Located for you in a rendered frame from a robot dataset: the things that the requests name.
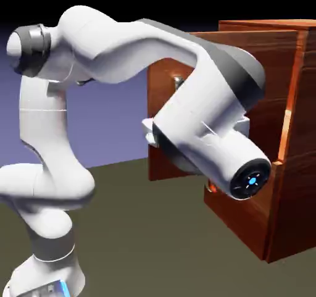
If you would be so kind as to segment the brown wooden cabinet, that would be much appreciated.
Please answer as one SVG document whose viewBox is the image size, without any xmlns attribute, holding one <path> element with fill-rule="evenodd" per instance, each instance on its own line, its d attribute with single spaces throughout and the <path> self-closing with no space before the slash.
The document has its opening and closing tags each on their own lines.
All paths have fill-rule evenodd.
<svg viewBox="0 0 316 297">
<path fill-rule="evenodd" d="M 211 37 L 265 67 L 265 98 L 249 113 L 250 139 L 284 163 L 265 261 L 316 246 L 316 20 L 222 20 Z"/>
</svg>

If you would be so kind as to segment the short wooden cabinet door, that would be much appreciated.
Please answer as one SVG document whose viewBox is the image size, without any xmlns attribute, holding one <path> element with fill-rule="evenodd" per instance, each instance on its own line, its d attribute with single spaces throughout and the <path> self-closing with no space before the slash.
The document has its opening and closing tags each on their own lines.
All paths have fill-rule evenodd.
<svg viewBox="0 0 316 297">
<path fill-rule="evenodd" d="M 234 200 L 219 189 L 217 193 L 210 193 L 204 187 L 205 204 L 262 261 L 267 258 L 275 195 L 280 187 L 283 169 L 284 163 L 274 162 L 265 186 L 244 201 Z"/>
</svg>

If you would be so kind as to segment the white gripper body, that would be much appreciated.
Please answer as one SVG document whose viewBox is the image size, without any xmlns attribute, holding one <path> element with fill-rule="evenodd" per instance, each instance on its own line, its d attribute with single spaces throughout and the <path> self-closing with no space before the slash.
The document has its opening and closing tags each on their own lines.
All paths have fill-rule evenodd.
<svg viewBox="0 0 316 297">
<path fill-rule="evenodd" d="M 159 139 L 157 130 L 154 125 L 154 118 L 146 118 L 141 121 L 142 129 L 144 132 L 144 137 L 148 143 L 148 145 L 153 146 L 155 148 L 159 147 Z"/>
</svg>

